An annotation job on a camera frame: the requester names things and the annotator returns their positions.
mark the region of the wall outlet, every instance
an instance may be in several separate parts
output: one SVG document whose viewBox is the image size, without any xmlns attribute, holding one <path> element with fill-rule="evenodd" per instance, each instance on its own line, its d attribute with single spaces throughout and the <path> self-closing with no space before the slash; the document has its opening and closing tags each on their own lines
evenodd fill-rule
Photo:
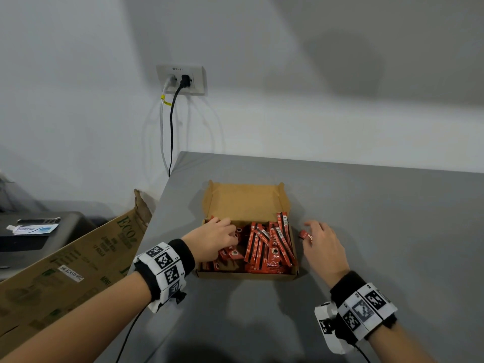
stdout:
<svg viewBox="0 0 484 363">
<path fill-rule="evenodd" d="M 169 86 L 166 90 L 167 93 L 175 93 L 179 87 L 181 76 L 190 76 L 190 87 L 183 88 L 180 90 L 179 94 L 194 94 L 194 95 L 204 95 L 205 94 L 205 75 L 203 73 L 202 66 L 196 65 L 181 65 L 181 64 L 161 64 L 156 66 L 156 72 L 158 73 L 158 79 L 160 80 L 161 86 L 165 84 L 166 78 L 173 74 L 175 75 L 177 81 L 176 85 Z"/>
<path fill-rule="evenodd" d="M 7 176 L 5 173 L 3 173 L 0 170 L 0 182 L 5 182 L 5 183 L 15 183 L 13 179 L 11 179 L 9 176 Z"/>
</svg>

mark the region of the gray countertop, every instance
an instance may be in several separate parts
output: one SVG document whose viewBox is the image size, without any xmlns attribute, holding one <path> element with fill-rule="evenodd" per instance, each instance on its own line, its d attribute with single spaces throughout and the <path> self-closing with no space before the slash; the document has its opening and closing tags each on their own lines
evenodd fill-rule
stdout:
<svg viewBox="0 0 484 363">
<path fill-rule="evenodd" d="M 484 360 L 483 174 L 184 152 L 139 252 L 201 224 L 209 179 L 284 182 L 290 224 L 330 224 L 350 266 L 395 303 L 401 324 L 434 358 Z M 190 275 L 180 305 L 143 312 L 120 362 L 363 361 L 326 347 L 314 307 L 329 290 L 307 270 L 302 259 L 292 282 Z M 116 359 L 126 333 L 98 362 Z M 362 348 L 378 361 L 367 342 Z"/>
</svg>

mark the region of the box flap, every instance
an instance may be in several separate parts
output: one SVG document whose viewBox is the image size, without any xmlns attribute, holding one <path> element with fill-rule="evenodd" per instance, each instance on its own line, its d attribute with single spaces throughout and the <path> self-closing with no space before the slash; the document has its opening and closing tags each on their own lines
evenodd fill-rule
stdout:
<svg viewBox="0 0 484 363">
<path fill-rule="evenodd" d="M 277 221 L 276 213 L 290 212 L 290 202 L 279 185 L 215 183 L 209 181 L 202 208 L 205 216 L 232 220 Z"/>
</svg>

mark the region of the hand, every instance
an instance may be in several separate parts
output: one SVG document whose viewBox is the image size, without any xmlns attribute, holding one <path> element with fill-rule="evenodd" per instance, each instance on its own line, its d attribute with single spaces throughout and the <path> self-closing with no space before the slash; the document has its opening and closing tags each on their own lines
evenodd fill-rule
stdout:
<svg viewBox="0 0 484 363">
<path fill-rule="evenodd" d="M 302 241 L 304 255 L 314 271 L 332 288 L 350 271 L 345 249 L 326 223 L 310 220 L 304 225 L 311 226 L 313 236 L 312 243 L 309 237 Z"/>
<path fill-rule="evenodd" d="M 234 236 L 236 229 L 228 218 L 213 218 L 182 237 L 182 240 L 192 252 L 195 262 L 214 261 L 219 250 L 239 242 Z"/>
</svg>

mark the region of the white wall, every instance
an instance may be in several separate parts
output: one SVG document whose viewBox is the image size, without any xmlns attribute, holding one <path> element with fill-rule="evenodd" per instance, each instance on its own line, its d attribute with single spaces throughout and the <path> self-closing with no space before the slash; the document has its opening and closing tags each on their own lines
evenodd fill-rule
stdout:
<svg viewBox="0 0 484 363">
<path fill-rule="evenodd" d="M 208 84 L 177 103 L 177 153 L 484 172 L 483 9 L 0 0 L 0 170 L 37 207 L 110 217 L 134 187 L 158 198 L 155 64 L 174 61 L 203 65 Z"/>
</svg>

